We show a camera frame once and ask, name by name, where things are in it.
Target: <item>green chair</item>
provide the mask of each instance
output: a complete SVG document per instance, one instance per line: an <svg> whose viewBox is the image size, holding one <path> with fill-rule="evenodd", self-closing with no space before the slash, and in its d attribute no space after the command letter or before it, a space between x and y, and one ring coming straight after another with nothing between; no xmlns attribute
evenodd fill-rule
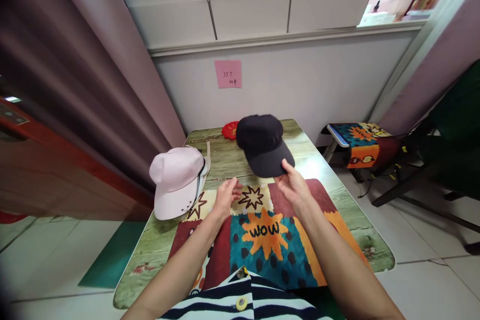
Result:
<svg viewBox="0 0 480 320"><path fill-rule="evenodd" d="M429 180L451 191L445 195L447 201L463 196L480 200L479 115L480 60L477 60L415 130L402 139L403 151L394 163L405 165L407 155L414 154L423 161L423 165L406 178L399 174L397 185L372 201L372 205L379 207L400 198L480 233L480 226L404 195ZM465 245L465 250L472 255L480 255L480 242Z"/></svg>

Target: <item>white wall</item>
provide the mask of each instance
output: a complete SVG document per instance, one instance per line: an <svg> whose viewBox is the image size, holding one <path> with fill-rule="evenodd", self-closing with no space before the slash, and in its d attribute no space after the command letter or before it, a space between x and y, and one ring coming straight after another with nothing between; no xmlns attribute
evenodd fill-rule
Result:
<svg viewBox="0 0 480 320"><path fill-rule="evenodd" d="M295 119L317 145L332 122L365 121L417 34L397 32L154 58L186 133L252 114ZM242 89L219 89L215 60L241 60Z"/></svg>

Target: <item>person's left hand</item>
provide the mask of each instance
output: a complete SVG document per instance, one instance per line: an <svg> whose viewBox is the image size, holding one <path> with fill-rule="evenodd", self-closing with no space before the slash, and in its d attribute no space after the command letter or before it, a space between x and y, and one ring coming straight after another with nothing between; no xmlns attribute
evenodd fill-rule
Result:
<svg viewBox="0 0 480 320"><path fill-rule="evenodd" d="M215 204L213 204L211 212L219 215L222 222L230 216L231 204L240 199L242 187L243 185L234 177L223 182L216 190Z"/></svg>

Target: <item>tile floor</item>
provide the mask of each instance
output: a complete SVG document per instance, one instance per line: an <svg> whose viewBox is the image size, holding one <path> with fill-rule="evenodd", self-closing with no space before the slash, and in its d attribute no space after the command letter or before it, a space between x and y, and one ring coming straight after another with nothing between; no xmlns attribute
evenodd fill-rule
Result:
<svg viewBox="0 0 480 320"><path fill-rule="evenodd" d="M480 256L463 250L480 235L401 200L382 207L370 204L391 184L366 186L345 169L336 169L358 205L392 249L397 265L377 274L407 319L476 319L480 314ZM468 198L446 203L438 190L410 194L417 200L447 207L453 214L480 225L480 203ZM107 244L120 222L65 217L29 219L7 228L0 225L3 283L19 319L119 319L113 291L78 287L80 279Z"/></svg>
<svg viewBox="0 0 480 320"><path fill-rule="evenodd" d="M360 208L390 246L396 259L392 271L377 278L407 319L478 319L480 314L480 256L465 252L463 244L480 241L480 234L444 220L402 200L381 207L370 201L392 186L390 178L358 184L346 169L334 169ZM480 225L480 202L453 202L443 192L423 186L412 198Z"/></svg>

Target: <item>black baseball cap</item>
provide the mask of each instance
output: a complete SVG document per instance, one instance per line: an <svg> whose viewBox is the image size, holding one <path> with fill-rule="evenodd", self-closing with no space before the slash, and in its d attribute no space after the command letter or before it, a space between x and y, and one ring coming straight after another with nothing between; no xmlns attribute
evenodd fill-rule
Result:
<svg viewBox="0 0 480 320"><path fill-rule="evenodd" d="M282 123L273 115L251 115L238 122L236 143L258 177L273 178L286 174L283 159L295 166L294 157L282 140L283 134Z"/></svg>

